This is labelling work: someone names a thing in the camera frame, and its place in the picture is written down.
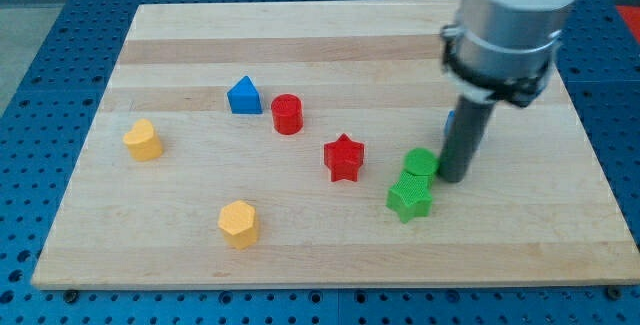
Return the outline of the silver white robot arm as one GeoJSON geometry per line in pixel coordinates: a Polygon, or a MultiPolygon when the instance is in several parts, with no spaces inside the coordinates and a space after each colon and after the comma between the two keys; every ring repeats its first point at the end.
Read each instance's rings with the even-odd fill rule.
{"type": "Polygon", "coordinates": [[[461,0],[442,28],[443,70],[459,104],[524,108],[547,87],[576,0],[461,0]]]}

